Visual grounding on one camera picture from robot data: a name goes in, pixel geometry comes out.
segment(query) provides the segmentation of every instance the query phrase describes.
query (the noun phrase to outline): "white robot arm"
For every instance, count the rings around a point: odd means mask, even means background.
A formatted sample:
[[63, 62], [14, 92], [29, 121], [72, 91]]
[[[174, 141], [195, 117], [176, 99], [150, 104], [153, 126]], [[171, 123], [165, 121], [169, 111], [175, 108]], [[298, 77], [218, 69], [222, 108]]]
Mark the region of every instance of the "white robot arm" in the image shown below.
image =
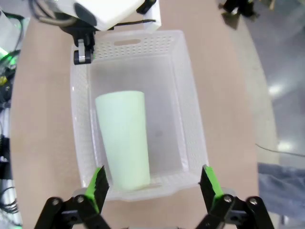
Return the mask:
[[[161, 26], [159, 0], [45, 0], [54, 16], [44, 10], [38, 0], [29, 0], [33, 16], [40, 22], [57, 25], [71, 34], [79, 48], [74, 52], [74, 64], [92, 62], [94, 34], [111, 30], [115, 26], [144, 24], [144, 29], [155, 31]], [[39, 15], [39, 8], [44, 14]], [[143, 15], [143, 20], [121, 22], [133, 12]]]

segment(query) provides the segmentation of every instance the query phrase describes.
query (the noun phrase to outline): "white plastic bin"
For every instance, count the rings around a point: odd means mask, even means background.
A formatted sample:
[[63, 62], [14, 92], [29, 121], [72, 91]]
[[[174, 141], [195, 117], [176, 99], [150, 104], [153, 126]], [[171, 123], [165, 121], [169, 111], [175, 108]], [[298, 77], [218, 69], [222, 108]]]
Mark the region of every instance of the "white plastic bin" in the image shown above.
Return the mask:
[[[123, 192], [112, 188], [98, 125], [95, 98], [133, 90], [145, 94], [151, 185]], [[71, 58], [75, 147], [83, 187], [105, 165], [107, 199], [140, 200], [198, 185], [207, 152], [193, 72], [181, 31], [109, 33], [96, 40], [92, 64]]]

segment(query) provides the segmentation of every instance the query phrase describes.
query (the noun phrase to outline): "light green cup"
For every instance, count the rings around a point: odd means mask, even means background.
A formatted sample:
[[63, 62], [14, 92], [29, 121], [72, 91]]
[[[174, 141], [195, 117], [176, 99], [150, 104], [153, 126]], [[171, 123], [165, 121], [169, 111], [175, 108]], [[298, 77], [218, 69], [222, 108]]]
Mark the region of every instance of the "light green cup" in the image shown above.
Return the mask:
[[113, 186], [135, 190], [149, 185], [144, 93], [104, 94], [95, 104]]

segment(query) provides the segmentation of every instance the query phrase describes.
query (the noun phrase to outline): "brown tabletop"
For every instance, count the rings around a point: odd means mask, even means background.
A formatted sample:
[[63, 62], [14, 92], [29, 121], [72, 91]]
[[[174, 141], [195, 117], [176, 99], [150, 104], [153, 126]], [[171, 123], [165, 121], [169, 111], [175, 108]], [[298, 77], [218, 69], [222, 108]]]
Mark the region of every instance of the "brown tabletop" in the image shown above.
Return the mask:
[[[162, 0], [162, 30], [182, 30], [192, 61], [207, 152], [223, 187], [240, 198], [256, 195], [252, 120], [243, 73], [214, 1]], [[14, 83], [11, 159], [25, 229], [34, 227], [45, 201], [65, 200], [81, 187], [70, 99], [72, 37], [30, 21]], [[194, 228], [206, 213], [199, 188], [138, 202], [106, 202], [113, 228]]]

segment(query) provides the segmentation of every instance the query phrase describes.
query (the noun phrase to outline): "screw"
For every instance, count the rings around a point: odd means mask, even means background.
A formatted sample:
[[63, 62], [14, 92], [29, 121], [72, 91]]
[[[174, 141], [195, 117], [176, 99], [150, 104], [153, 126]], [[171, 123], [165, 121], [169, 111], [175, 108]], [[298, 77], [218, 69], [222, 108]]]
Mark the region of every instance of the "screw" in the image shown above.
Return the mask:
[[232, 202], [232, 199], [231, 199], [231, 197], [229, 197], [229, 196], [224, 196], [224, 200], [225, 200], [225, 202], [227, 202], [227, 203], [231, 203], [231, 202]]
[[58, 204], [59, 204], [58, 199], [54, 199], [54, 200], [52, 201], [52, 204], [53, 204], [53, 205], [58, 205]]
[[257, 205], [257, 201], [256, 201], [256, 199], [254, 199], [254, 198], [251, 198], [251, 199], [250, 199], [250, 203], [253, 204], [253, 205]]
[[84, 198], [83, 198], [83, 197], [78, 197], [78, 198], [77, 198], [77, 202], [78, 202], [78, 203], [82, 203], [83, 201], [84, 201]]

